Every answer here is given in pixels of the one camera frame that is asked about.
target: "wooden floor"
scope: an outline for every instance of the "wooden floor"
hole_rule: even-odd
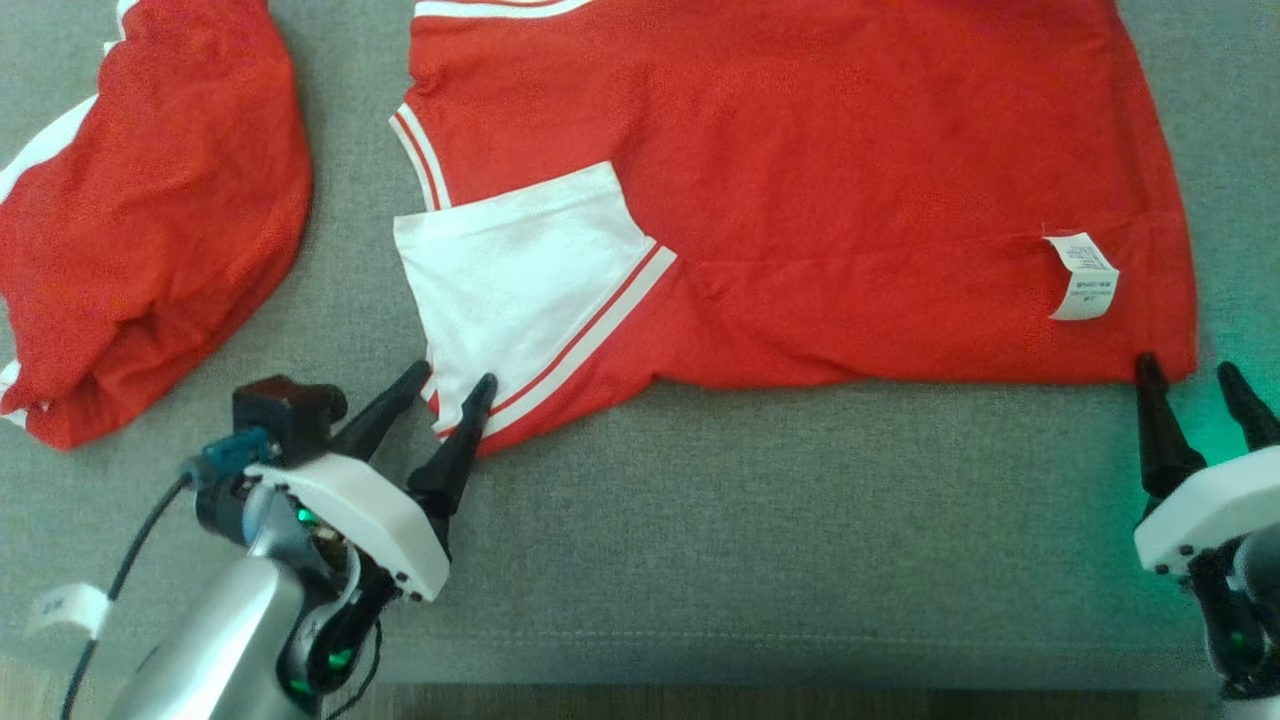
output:
[[[58,717],[67,678],[0,659],[0,717]],[[100,720],[123,683],[92,679],[77,720]],[[836,688],[378,685],[344,720],[1203,720],[1206,698],[1162,693],[856,692]]]

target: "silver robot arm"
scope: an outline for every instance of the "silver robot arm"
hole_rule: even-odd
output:
[[[380,639],[381,610],[435,600],[497,380],[480,380],[458,430],[401,489],[366,460],[428,373],[415,364],[332,439],[346,414],[332,386],[276,377],[236,392],[236,434],[183,474],[201,525],[247,556],[147,657],[110,720],[315,720],[370,632]]]

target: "striped trim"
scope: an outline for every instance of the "striped trim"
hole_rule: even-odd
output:
[[[426,209],[430,211],[452,208],[449,191],[444,186],[444,172],[440,170],[440,159],[435,155],[431,141],[426,138],[421,123],[417,122],[417,115],[408,105],[401,105],[388,122],[404,147],[410,163],[413,164],[417,182],[422,186],[422,202]]]
[[[529,415],[535,407],[549,398],[582,366],[613,331],[622,324],[632,310],[649,295],[662,275],[676,261],[676,254],[654,243],[653,249],[636,264],[613,296],[590,319],[586,325],[556,356],[536,378],[518,392],[494,406],[485,424],[484,436],[511,427]],[[449,437],[457,425],[438,430],[440,438]]]
[[[416,18],[552,18],[572,13],[591,0],[488,0],[465,3],[458,0],[422,0],[413,8]]]

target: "red jersey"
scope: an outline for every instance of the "red jersey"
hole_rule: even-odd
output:
[[[1183,206],[1112,0],[416,5],[397,220],[447,434],[859,378],[1126,382],[1196,366]],[[1088,233],[1110,309],[1050,315]]]

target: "care label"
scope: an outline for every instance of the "care label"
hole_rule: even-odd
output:
[[[1091,320],[1101,316],[1111,307],[1116,295],[1120,270],[1102,255],[1088,233],[1068,237],[1046,237],[1057,250],[1057,256],[1071,270],[1071,282],[1066,286],[1066,297],[1057,311],[1050,315],[1053,320]]]

